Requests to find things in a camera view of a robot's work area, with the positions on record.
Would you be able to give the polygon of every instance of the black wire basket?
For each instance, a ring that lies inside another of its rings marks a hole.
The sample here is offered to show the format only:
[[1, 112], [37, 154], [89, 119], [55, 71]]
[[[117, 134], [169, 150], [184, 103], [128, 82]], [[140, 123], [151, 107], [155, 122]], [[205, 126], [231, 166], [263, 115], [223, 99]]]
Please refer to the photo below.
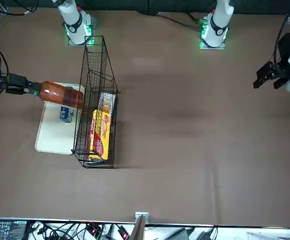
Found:
[[92, 45], [85, 45], [79, 84], [84, 99], [77, 109], [71, 151], [85, 168], [113, 168], [119, 92], [104, 37], [89, 41]]

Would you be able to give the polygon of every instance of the bottle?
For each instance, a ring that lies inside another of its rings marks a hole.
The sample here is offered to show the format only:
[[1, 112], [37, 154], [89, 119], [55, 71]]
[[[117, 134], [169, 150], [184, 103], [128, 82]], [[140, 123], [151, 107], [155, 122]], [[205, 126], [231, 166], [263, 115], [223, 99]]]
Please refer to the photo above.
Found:
[[49, 101], [74, 109], [81, 109], [83, 106], [84, 94], [73, 88], [49, 81], [42, 83], [35, 82], [34, 86], [36, 91], [33, 93], [38, 95], [43, 101]]

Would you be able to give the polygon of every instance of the table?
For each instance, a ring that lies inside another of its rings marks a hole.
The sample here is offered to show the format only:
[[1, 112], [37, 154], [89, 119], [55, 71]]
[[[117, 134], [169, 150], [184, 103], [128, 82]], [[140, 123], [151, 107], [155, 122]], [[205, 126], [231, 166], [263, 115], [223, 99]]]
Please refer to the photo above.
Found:
[[[0, 216], [290, 227], [290, 93], [253, 89], [284, 16], [234, 15], [225, 51], [132, 11], [99, 19], [118, 88], [116, 162], [36, 152], [43, 102], [0, 96]], [[183, 13], [169, 15], [190, 23]], [[0, 50], [31, 81], [79, 83], [83, 47], [55, 9], [3, 16]]]

